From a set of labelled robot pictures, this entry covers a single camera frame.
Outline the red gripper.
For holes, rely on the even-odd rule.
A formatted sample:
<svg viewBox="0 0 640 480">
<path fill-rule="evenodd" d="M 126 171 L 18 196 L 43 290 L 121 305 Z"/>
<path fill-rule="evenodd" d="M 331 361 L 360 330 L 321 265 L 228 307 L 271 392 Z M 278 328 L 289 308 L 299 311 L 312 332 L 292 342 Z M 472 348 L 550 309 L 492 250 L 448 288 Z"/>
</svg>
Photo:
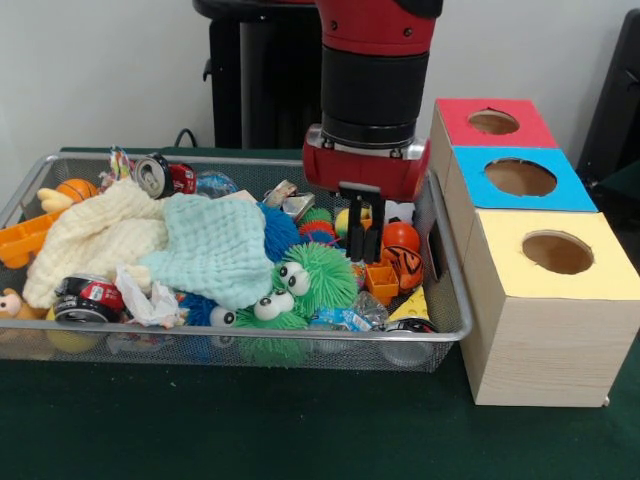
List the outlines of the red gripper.
<svg viewBox="0 0 640 480">
<path fill-rule="evenodd" d="M 305 141 L 303 168 L 309 183 L 332 192 L 338 192 L 341 183 L 379 189 L 381 196 L 371 195 L 367 200 L 372 223 L 366 235 L 361 223 L 362 198 L 355 195 L 350 201 L 347 253 L 353 262 L 363 257 L 364 236 L 365 262 L 380 261 L 384 199 L 411 202 L 419 196 L 429 164 L 430 147 L 430 142 L 427 142 L 417 159 L 404 159 L 327 149 Z"/>
</svg>

